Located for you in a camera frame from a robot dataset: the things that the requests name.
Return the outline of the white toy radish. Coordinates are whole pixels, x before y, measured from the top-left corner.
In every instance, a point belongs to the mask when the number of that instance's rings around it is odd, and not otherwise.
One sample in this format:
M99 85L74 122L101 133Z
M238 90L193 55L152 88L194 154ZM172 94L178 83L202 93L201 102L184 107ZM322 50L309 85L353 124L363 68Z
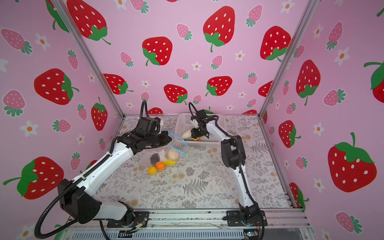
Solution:
M192 130L187 130L186 132L184 132L183 134L182 134L182 138L184 139L184 140L190 140L190 139L192 139L193 137L192 137Z

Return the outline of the dark brown toy fruit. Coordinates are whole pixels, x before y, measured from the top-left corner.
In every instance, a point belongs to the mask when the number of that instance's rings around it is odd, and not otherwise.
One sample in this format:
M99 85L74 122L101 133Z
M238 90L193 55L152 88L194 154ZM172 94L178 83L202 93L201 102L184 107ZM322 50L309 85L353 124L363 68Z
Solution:
M159 161L160 161L160 156L158 153L151 155L151 157L150 157L151 165L155 166Z

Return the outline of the clear zip top bag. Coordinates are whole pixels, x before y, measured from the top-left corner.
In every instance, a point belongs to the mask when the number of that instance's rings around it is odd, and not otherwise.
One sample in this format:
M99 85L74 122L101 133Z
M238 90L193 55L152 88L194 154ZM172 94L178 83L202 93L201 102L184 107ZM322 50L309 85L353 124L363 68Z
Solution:
M169 144L167 144L166 146L163 146L157 149L148 150L147 152L145 152L144 156L141 158L141 161L140 161L139 170L141 172L149 175L148 168L149 166L153 166L150 163L150 157L155 153L159 154L160 162L168 161L167 152L169 149L174 149L179 153L179 157L175 160L176 164L179 164L182 161L188 160L190 158L188 154L187 142L182 137L174 134L170 130L168 130L168 136L171 138L171 142ZM165 170L175 165L166 166Z

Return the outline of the beige toy potato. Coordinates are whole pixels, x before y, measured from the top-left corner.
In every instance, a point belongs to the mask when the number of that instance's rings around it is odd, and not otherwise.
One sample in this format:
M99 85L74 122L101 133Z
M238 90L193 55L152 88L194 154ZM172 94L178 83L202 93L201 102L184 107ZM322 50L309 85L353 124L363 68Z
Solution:
M174 149L169 149L167 152L168 160L175 161L179 157L179 153Z

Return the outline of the orange toy tangerine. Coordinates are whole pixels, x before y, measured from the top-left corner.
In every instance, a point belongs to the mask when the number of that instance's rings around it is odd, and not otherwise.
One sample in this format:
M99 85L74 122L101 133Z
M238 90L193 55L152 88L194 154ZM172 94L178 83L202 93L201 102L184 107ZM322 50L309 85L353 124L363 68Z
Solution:
M163 171L166 167L165 163L164 162L157 162L156 165L155 165L156 169L158 171Z

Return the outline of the yellow toy lemon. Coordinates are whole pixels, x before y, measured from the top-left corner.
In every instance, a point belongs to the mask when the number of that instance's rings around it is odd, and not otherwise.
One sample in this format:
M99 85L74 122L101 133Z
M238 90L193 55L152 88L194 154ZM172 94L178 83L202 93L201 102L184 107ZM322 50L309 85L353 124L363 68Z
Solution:
M148 174L149 175L155 175L158 172L158 169L154 166L149 166L148 168Z

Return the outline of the yellow toy banana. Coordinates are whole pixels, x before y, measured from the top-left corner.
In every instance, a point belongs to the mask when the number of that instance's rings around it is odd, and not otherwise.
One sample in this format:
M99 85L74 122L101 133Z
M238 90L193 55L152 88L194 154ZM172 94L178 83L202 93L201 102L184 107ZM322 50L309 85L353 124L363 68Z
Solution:
M165 164L166 166L170 166L170 165L175 165L176 162L175 162L175 161L172 161L172 160L168 160L168 161L164 161L164 164Z

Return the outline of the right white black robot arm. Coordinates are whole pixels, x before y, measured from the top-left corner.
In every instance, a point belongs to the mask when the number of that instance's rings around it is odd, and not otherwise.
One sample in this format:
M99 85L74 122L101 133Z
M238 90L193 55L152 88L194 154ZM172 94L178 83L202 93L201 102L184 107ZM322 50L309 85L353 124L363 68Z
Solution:
M192 138L214 137L221 144L221 157L225 167L233 174L239 192L240 219L246 226L266 225L264 212L253 197L246 174L246 153L242 138L231 135L219 124L219 116L208 116L204 110L191 114Z

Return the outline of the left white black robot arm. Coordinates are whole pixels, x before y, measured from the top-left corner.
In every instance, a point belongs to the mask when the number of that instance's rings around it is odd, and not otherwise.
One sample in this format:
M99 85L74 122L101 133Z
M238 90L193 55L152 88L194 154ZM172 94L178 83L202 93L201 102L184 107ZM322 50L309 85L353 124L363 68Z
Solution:
M58 185L59 195L47 206L35 226L35 237L51 237L75 223L86 224L90 221L116 221L128 227L135 221L134 210L124 202L102 202L94 195L110 175L135 154L149 149L168 145L172 141L168 131L161 129L161 119L140 117L136 127L130 132L117 136L110 150L93 166L73 180L62 180ZM53 206L59 203L62 210L73 217L73 221L43 234L43 222Z

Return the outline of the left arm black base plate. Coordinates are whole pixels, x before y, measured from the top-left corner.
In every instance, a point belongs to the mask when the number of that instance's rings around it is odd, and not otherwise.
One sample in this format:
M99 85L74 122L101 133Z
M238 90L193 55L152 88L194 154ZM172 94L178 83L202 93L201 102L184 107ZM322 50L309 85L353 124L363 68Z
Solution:
M134 211L127 213L122 220L109 220L107 228L133 228L141 225L140 228L146 228L149 220L150 212Z

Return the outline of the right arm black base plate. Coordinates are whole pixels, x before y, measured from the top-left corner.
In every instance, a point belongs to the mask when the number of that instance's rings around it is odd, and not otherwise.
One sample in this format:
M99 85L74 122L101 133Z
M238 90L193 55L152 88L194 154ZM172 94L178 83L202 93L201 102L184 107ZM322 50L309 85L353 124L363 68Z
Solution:
M226 211L222 220L226 221L229 227L266 227L268 225L264 211L251 216L240 210Z

